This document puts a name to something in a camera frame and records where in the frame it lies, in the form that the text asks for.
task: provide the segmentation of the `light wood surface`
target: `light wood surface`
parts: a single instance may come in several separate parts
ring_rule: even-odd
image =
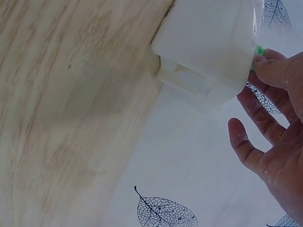
[[[173,0],[0,1],[0,226],[99,227],[161,83]]]

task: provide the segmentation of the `green bottle cap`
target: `green bottle cap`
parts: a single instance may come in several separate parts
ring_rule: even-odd
[[[256,50],[255,50],[255,54],[262,54],[262,55],[264,55],[264,49],[263,49],[263,47],[260,46],[260,45],[257,45]],[[255,69],[254,69],[253,66],[251,66],[250,71],[253,71],[253,72],[255,71]]]

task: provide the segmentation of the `leaf print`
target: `leaf print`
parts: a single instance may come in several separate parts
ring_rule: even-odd
[[[292,28],[287,9],[281,0],[265,0],[264,1],[264,18],[263,25],[273,28],[275,26]]]
[[[252,92],[255,94],[255,96],[258,98],[258,100],[262,103],[262,105],[268,112],[272,114],[278,114],[278,113],[280,114],[280,111],[278,110],[276,105],[273,104],[269,98],[267,98],[264,94],[262,94],[258,89],[256,89],[250,83],[246,83],[246,86],[248,86],[252,90]]]
[[[285,215],[281,220],[275,225],[275,227],[300,227],[293,219],[288,215]]]
[[[188,208],[159,197],[140,196],[137,214],[142,227],[198,227],[198,220]]]

